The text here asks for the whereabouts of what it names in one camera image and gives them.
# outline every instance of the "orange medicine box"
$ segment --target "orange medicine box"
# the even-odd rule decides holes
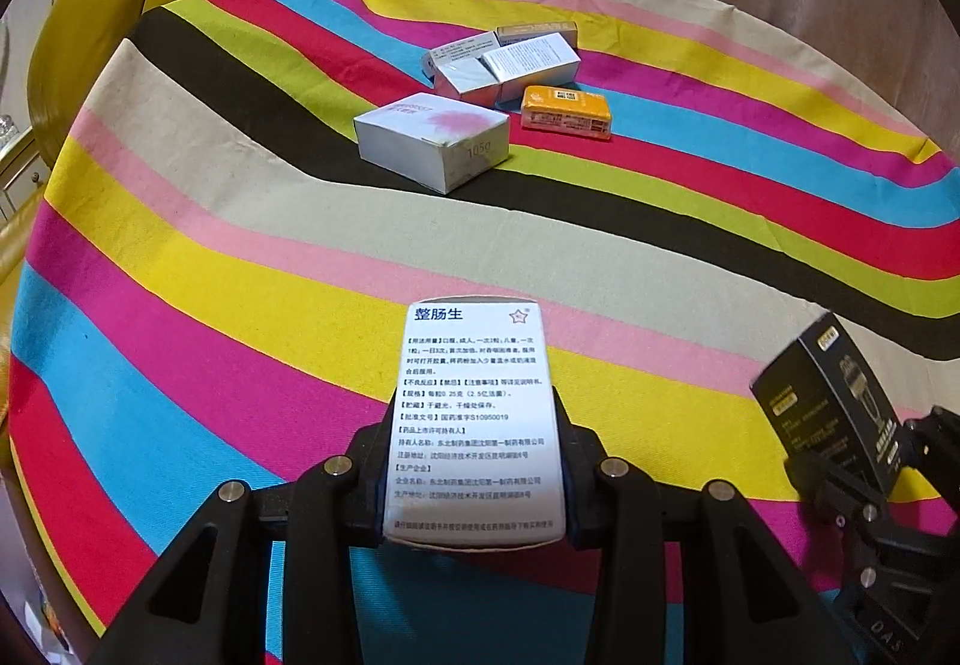
[[[525,129],[560,131],[592,139],[610,139],[610,107],[599,93],[529,86],[520,105]]]

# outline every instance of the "striped tablecloth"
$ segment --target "striped tablecloth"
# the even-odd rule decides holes
[[[512,115],[511,158],[448,198],[359,160],[352,118],[423,91],[424,48],[560,19],[610,142]],[[575,422],[661,481],[736,483],[829,592],[837,543],[802,524],[749,382],[830,308],[901,415],[956,408],[958,217],[936,145],[713,0],[184,0],[121,45],[47,188],[13,328],[19,472],[102,630],[220,481],[292,480],[380,418],[405,305],[517,294]],[[894,497],[949,526],[916,475]],[[582,661],[595,553],[353,564],[371,665]],[[667,583],[679,662],[676,555]]]

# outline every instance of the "black box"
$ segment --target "black box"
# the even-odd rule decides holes
[[[790,343],[750,390],[787,454],[813,449],[890,495],[901,468],[899,420],[833,313]]]

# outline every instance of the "black stripe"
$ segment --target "black stripe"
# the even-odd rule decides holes
[[[306,174],[334,182],[432,193],[361,160],[352,141],[171,11],[147,13],[131,39],[181,88]],[[784,253],[696,218],[579,185],[499,169],[473,179],[449,198],[518,209],[656,245],[819,302],[927,358],[960,357],[960,315],[939,319],[910,315]]]

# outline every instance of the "white medicine box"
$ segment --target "white medicine box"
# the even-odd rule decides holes
[[[353,119],[360,158],[449,193],[507,158],[510,118],[415,93]]]

